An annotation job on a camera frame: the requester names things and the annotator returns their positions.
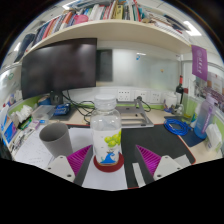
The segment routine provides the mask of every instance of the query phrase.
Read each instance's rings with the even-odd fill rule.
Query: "gray mug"
[[[49,124],[41,130],[39,137],[54,158],[60,155],[69,156],[73,153],[66,124]]]

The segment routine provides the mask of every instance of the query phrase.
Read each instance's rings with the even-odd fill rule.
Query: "pink object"
[[[84,23],[84,22],[88,22],[88,21],[89,21],[89,17],[86,15],[76,15],[75,16],[75,24]]]
[[[82,163],[86,157],[87,152],[89,151],[90,147],[92,145],[86,146],[85,148],[79,149],[78,151],[74,152],[70,156],[67,157],[67,160],[75,173],[75,175],[78,174]]]
[[[139,145],[136,145],[136,147],[142,154],[142,158],[145,162],[145,165],[147,166],[147,168],[149,169],[149,172],[153,176],[156,171],[157,166],[159,165],[161,156],[159,156],[159,155],[155,154],[154,152],[152,152],[146,148],[143,148]]]

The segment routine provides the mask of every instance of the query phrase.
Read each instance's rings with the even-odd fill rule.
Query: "box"
[[[54,105],[41,105],[32,113],[33,120],[39,120],[40,124],[48,124],[56,107]]]

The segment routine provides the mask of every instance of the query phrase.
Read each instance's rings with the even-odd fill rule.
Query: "computer monitor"
[[[23,99],[64,90],[96,86],[96,38],[53,43],[23,58]]]

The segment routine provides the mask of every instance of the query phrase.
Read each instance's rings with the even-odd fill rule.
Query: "cable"
[[[67,90],[67,93],[68,93],[68,97],[65,96],[63,94],[63,97],[65,97],[72,105],[74,105],[74,107],[79,111],[79,113],[84,117],[84,120],[86,121],[87,124],[90,124],[89,121],[86,120],[86,117],[90,117],[92,112],[95,110],[95,107],[93,106],[86,106],[86,105],[82,105],[82,103],[86,103],[86,102],[90,102],[94,105],[94,103],[92,101],[82,101],[80,103],[77,103],[75,101],[73,101],[71,98],[70,98],[70,95],[69,95],[69,91]],[[82,113],[79,108],[83,109],[84,111],[87,112],[87,114],[84,114]]]
[[[171,124],[178,124],[181,129],[175,129],[171,126]],[[175,119],[166,119],[164,122],[164,126],[168,131],[172,132],[175,135],[186,135],[188,133],[188,130],[191,130],[186,122],[181,122]]]
[[[139,99],[143,104],[145,104],[149,108],[149,110],[144,110],[145,112],[150,112],[151,111],[151,107],[146,102],[144,102],[142,100],[142,97],[141,96],[138,96],[137,99]]]
[[[149,108],[149,110],[145,110],[145,112],[150,112],[151,111],[151,107],[147,103],[145,103],[143,100],[142,100],[142,103],[144,103]]]

